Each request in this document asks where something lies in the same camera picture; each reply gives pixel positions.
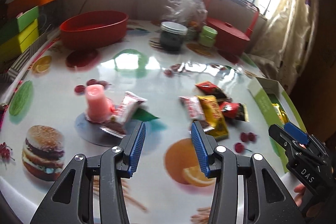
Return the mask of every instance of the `blue tab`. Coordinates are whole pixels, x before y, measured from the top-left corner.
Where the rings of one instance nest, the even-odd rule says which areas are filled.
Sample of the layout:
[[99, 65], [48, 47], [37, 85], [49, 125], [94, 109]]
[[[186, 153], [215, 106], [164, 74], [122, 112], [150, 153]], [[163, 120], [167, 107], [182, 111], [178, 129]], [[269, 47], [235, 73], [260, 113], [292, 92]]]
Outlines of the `blue tab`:
[[307, 133], [303, 132], [291, 122], [286, 123], [283, 129], [298, 143], [307, 145], [309, 143]]

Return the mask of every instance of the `red lid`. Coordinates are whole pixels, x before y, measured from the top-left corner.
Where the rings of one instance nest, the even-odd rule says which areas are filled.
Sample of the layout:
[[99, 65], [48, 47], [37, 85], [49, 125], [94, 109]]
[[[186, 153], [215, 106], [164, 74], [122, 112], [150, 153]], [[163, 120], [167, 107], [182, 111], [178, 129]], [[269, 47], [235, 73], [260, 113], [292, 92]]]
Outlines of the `red lid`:
[[216, 26], [217, 28], [234, 35], [235, 37], [238, 37], [246, 41], [250, 41], [250, 38], [246, 34], [244, 34], [242, 31], [238, 30], [237, 28], [233, 27], [231, 24], [227, 22], [224, 23], [214, 18], [208, 18], [208, 22]]

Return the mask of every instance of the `striped cloth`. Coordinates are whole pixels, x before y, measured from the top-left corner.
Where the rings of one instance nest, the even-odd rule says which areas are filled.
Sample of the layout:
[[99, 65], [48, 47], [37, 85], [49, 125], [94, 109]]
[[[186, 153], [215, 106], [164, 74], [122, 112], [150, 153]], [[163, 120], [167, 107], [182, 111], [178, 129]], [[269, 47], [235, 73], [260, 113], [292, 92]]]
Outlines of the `striped cloth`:
[[14, 64], [5, 73], [0, 74], [0, 83], [12, 83], [18, 76], [22, 68], [27, 64], [29, 59], [38, 51], [40, 47], [47, 41], [46, 30], [42, 35], [39, 36], [30, 46], [26, 49], [23, 54], [21, 54]]

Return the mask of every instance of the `red oval bowl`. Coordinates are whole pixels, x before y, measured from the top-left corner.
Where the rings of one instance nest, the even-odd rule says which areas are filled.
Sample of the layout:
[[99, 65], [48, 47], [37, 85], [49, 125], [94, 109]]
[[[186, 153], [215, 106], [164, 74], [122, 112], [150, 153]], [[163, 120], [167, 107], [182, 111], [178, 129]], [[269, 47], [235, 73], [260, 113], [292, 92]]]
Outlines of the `red oval bowl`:
[[126, 35], [128, 15], [117, 11], [94, 11], [69, 18], [61, 24], [63, 45], [71, 50], [108, 46]]

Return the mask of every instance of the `red snack packet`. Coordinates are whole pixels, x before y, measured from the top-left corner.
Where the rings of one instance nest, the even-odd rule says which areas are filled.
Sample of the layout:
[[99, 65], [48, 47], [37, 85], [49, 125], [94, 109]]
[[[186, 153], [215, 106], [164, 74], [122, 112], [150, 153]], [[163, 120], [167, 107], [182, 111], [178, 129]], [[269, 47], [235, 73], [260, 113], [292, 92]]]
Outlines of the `red snack packet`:
[[214, 85], [213, 83], [206, 81], [199, 84], [196, 84], [201, 91], [203, 91], [206, 95], [213, 95], [216, 97], [218, 102], [223, 101], [230, 101], [231, 98], [229, 98], [223, 90], [221, 90], [219, 87]]
[[124, 124], [131, 119], [138, 106], [146, 101], [146, 99], [141, 98], [130, 91], [126, 91], [121, 104], [100, 129], [119, 138], [125, 137], [127, 132], [124, 129]]
[[179, 96], [180, 100], [187, 107], [189, 117], [195, 121], [205, 121], [205, 115], [202, 110], [200, 101], [196, 96], [184, 97]]
[[245, 104], [222, 102], [219, 105], [219, 109], [222, 111], [224, 117], [244, 122], [249, 121], [249, 116]]

